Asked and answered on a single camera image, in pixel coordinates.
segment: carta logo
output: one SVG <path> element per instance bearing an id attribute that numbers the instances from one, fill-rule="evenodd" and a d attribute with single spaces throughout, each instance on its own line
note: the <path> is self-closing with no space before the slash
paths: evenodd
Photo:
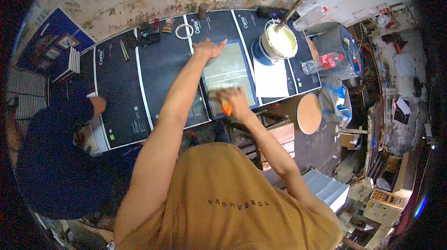
<path id="1" fill-rule="evenodd" d="M 194 23 L 194 28 L 195 28 L 195 33 L 199 34 L 200 33 L 200 26 L 198 25 L 198 21 L 195 20 L 191 20 Z"/>
<path id="2" fill-rule="evenodd" d="M 98 52 L 99 52 L 99 65 L 102 65 L 102 61 L 104 59 L 104 51 L 98 50 Z"/>
<path id="3" fill-rule="evenodd" d="M 240 17 L 240 20 L 242 20 L 242 24 L 244 25 L 244 28 L 248 28 L 249 26 L 247 25 L 247 20 L 245 19 L 245 17 L 241 17 L 240 15 L 238 15 Z"/>

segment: blue poster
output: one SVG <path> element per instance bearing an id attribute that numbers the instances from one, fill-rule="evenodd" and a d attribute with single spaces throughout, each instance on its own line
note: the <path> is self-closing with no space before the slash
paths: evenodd
<path id="1" fill-rule="evenodd" d="M 68 68 L 71 46 L 82 52 L 94 44 L 81 27 L 56 8 L 28 42 L 17 66 L 53 80 Z"/>

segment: hand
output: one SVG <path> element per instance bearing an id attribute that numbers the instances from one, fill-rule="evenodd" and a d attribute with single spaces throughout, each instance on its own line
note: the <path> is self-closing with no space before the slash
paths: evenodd
<path id="1" fill-rule="evenodd" d="M 193 44 L 194 54 L 195 53 L 202 53 L 205 55 L 205 57 L 208 59 L 216 58 L 219 56 L 219 54 L 222 52 L 222 49 L 227 44 L 227 39 L 220 42 L 218 46 L 216 44 L 212 43 L 211 40 L 208 38 L 206 41 Z"/>
<path id="2" fill-rule="evenodd" d="M 216 98 L 222 104 L 231 104 L 231 114 L 235 119 L 238 119 L 243 124 L 248 118 L 254 115 L 249 108 L 249 103 L 247 102 L 247 98 L 245 97 L 242 87 L 217 91 Z"/>
<path id="3" fill-rule="evenodd" d="M 90 98 L 90 101 L 93 105 L 94 116 L 98 116 L 105 111 L 106 102 L 103 97 L 92 97 Z"/>

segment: red label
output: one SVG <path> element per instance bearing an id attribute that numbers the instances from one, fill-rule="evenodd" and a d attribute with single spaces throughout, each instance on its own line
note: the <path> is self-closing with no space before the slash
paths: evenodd
<path id="1" fill-rule="evenodd" d="M 321 56 L 320 59 L 321 59 L 321 65 L 323 65 L 323 68 L 325 69 L 334 68 L 335 65 L 337 64 L 335 62 L 334 56 L 330 53 Z"/>

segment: mustard t-shirt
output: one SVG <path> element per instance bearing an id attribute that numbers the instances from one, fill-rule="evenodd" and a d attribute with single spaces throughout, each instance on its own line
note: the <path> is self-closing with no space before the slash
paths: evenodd
<path id="1" fill-rule="evenodd" d="M 116 249 L 334 249 L 339 224 L 271 186 L 237 147 L 215 142 L 177 161 L 166 202 Z"/>

